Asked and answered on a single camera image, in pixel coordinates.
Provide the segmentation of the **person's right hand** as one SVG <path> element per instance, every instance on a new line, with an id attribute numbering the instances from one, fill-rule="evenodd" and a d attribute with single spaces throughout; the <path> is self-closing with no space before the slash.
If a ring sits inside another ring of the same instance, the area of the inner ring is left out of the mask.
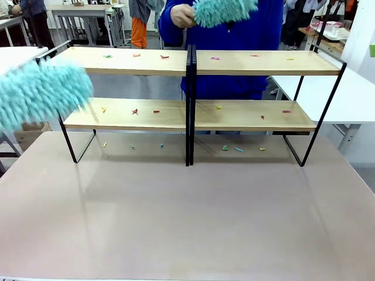
<path id="1" fill-rule="evenodd" d="M 180 4 L 172 7 L 171 20 L 178 28 L 192 28 L 196 25 L 193 7 L 188 4 Z"/>

